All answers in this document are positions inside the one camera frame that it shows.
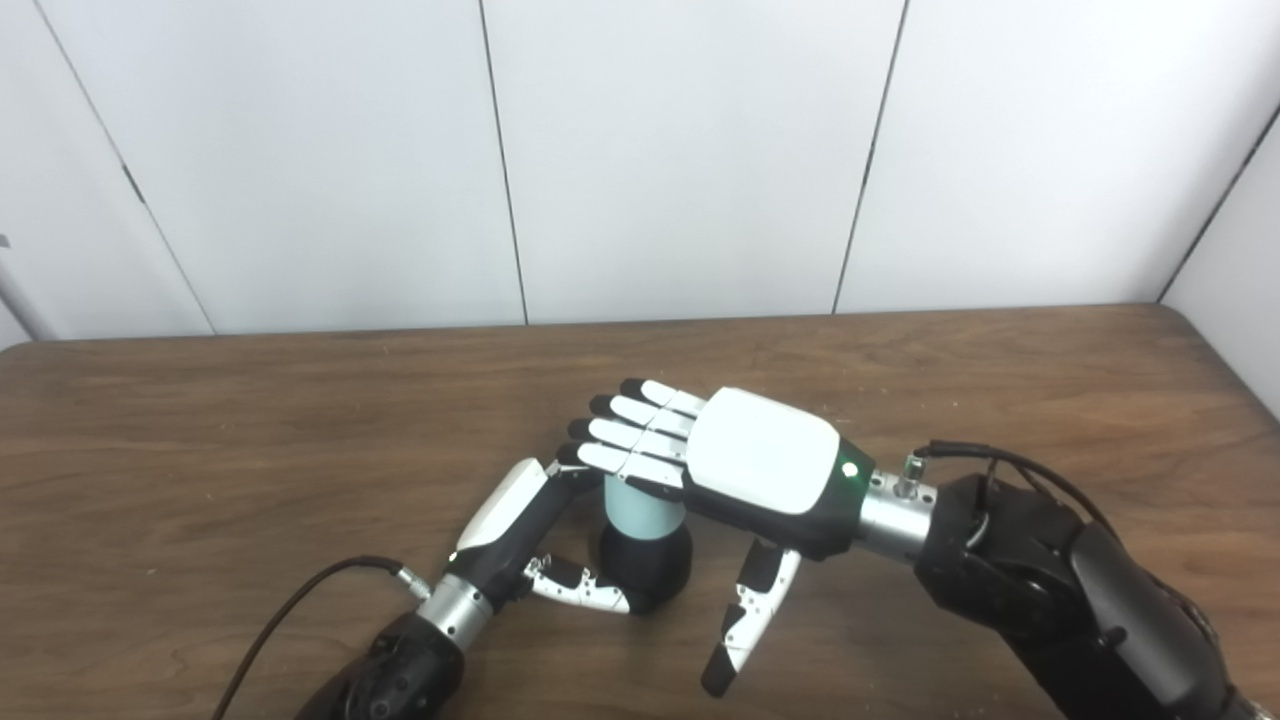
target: white wall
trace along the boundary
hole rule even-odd
[[[0,295],[44,337],[1153,300],[1280,102],[1280,4],[914,0],[877,118],[902,8],[0,0]]]
[[[531,322],[829,313],[901,0],[488,0]]]
[[[45,338],[206,334],[36,6],[0,0],[0,296]]]
[[[840,310],[1153,301],[1280,101],[1271,0],[916,0]]]
[[[474,0],[41,1],[218,332],[524,322]]]
[[[1240,176],[1165,304],[1280,418],[1280,131]]]

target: wooden table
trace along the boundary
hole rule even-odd
[[[506,470],[549,460],[628,375],[804,407],[886,466],[929,437],[1044,461],[1280,707],[1280,428],[1180,316],[1135,305],[19,346],[0,356],[0,716],[207,717],[312,571],[372,552],[434,579]],[[547,546],[586,559],[599,525],[586,501]],[[749,538],[690,525],[695,577],[662,612],[511,606],[445,716],[1056,717],[995,635],[865,552],[805,564],[705,697]],[[232,716],[292,716],[410,606],[371,571],[321,585]]]

